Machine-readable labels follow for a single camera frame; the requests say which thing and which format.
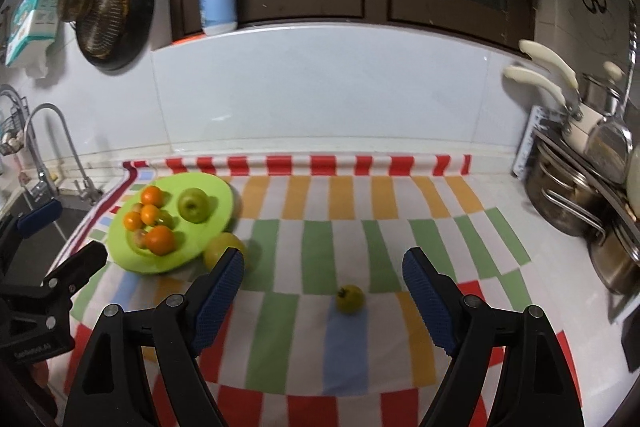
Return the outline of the colourful checkered tablecloth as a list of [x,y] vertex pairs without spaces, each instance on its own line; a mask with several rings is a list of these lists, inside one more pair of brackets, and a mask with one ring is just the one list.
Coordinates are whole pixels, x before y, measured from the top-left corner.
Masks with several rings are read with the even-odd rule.
[[[233,231],[250,250],[243,286],[198,365],[232,426],[414,426],[448,364],[419,317],[401,258],[422,248],[436,269],[491,306],[538,305],[554,329],[556,306],[514,218],[480,195],[466,167],[423,168],[393,159],[375,169],[284,157],[254,167],[243,158],[131,161],[105,202],[70,239],[105,242],[113,218],[146,184],[201,171],[240,196]],[[344,285],[366,304],[338,312]]]

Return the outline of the small green guava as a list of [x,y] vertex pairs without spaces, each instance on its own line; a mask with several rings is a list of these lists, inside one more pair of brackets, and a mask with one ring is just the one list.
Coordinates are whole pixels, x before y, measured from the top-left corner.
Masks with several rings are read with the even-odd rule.
[[344,285],[338,288],[335,306],[338,312],[345,315],[359,313],[366,304],[364,292],[356,285]]

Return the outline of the large orange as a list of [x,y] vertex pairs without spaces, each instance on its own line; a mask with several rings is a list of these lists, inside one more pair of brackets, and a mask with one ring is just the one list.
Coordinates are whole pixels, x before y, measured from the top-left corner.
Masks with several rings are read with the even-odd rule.
[[144,247],[155,256],[166,256],[176,249],[174,231],[165,225],[157,225],[145,233],[143,237]]

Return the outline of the small mandarin orange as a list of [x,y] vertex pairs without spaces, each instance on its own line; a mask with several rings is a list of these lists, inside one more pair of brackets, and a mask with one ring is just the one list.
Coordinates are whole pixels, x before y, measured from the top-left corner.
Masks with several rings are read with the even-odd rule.
[[154,227],[160,217],[160,208],[154,205],[143,205],[140,210],[140,217],[144,225]]

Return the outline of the steel cooking pot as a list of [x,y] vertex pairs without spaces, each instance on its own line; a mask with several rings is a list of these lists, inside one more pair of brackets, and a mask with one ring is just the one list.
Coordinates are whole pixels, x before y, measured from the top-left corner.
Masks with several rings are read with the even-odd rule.
[[541,217],[570,236],[603,235],[600,192],[546,143],[538,141],[535,150],[525,192]]

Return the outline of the metal strainer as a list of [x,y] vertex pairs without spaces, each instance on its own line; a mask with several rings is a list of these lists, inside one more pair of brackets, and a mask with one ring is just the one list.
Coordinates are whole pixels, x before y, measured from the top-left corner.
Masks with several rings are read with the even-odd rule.
[[125,31],[129,0],[81,0],[75,20],[80,49],[90,60],[105,61]]

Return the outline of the yellow-green pear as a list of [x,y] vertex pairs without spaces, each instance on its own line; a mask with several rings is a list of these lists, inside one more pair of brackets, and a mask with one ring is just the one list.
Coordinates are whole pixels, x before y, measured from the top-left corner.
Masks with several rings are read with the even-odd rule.
[[243,258],[246,258],[246,246],[241,239],[230,232],[224,232],[207,243],[203,251],[205,268],[208,271],[212,271],[229,248],[236,249],[242,254]]

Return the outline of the black hanging frying pan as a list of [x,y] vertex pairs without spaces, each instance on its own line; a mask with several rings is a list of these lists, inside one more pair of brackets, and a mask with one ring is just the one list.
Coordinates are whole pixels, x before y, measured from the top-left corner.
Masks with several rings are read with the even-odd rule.
[[115,72],[128,66],[137,58],[148,41],[154,5],[155,0],[129,0],[129,14],[126,18],[124,34],[107,60],[90,60],[81,51],[82,55],[90,64],[107,72]]

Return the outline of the cream handled pan lower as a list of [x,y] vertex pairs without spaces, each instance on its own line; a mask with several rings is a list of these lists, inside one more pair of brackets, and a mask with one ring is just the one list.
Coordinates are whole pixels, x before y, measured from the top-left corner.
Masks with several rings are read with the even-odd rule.
[[517,83],[529,84],[547,91],[564,109],[562,138],[576,153],[583,154],[591,130],[602,119],[602,115],[579,100],[579,93],[574,98],[565,98],[562,90],[555,83],[539,72],[523,66],[510,65],[503,69],[503,76]]

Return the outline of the green plastic plate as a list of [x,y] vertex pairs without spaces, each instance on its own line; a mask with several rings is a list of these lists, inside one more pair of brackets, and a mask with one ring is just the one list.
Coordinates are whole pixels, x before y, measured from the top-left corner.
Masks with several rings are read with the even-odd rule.
[[[176,249],[169,255],[160,257],[151,254],[143,245],[147,231],[156,227],[145,227],[129,232],[122,219],[129,211],[139,211],[143,206],[140,193],[150,184],[158,186],[164,193],[164,205],[160,207],[157,225],[165,225],[174,231]],[[227,228],[234,210],[234,196],[230,185],[218,176],[207,173],[186,172],[165,176],[145,185],[136,194],[120,205],[108,228],[106,247],[111,260],[129,272],[151,275],[166,273],[185,265],[200,255],[207,243]],[[206,221],[191,223],[178,213],[177,202],[187,188],[197,187],[209,198],[210,213]]]

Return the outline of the teal white carton box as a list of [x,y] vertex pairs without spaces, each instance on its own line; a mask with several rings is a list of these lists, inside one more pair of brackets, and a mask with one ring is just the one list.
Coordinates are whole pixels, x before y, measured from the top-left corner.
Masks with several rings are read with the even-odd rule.
[[58,0],[23,0],[13,15],[6,66],[43,66],[57,33]]

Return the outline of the metal spatula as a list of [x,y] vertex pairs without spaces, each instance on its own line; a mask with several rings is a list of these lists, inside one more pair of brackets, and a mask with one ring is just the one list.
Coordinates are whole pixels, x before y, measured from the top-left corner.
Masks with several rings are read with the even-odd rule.
[[591,130],[585,149],[585,158],[594,170],[613,184],[623,184],[626,181],[634,150],[632,133],[624,117],[637,64],[638,42],[637,8],[634,0],[629,0],[628,66],[623,75],[623,96],[614,114],[604,116]]

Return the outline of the black scissors on wall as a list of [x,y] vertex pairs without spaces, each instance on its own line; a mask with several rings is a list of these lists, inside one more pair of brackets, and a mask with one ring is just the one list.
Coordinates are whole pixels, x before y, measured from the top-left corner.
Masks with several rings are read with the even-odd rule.
[[582,0],[582,5],[591,14],[604,14],[608,10],[606,0]]

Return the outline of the green apple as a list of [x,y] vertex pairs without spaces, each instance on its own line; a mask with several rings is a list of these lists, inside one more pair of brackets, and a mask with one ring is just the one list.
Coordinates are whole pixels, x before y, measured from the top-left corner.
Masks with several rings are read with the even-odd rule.
[[191,223],[202,223],[210,213],[209,198],[200,188],[187,188],[180,194],[177,208],[182,219]]

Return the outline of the orange with stem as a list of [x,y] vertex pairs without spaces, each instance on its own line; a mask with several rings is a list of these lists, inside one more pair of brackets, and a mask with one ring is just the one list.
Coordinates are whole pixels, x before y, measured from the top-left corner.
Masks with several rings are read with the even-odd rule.
[[143,206],[160,208],[164,205],[164,193],[158,186],[150,184],[141,191],[140,202]]

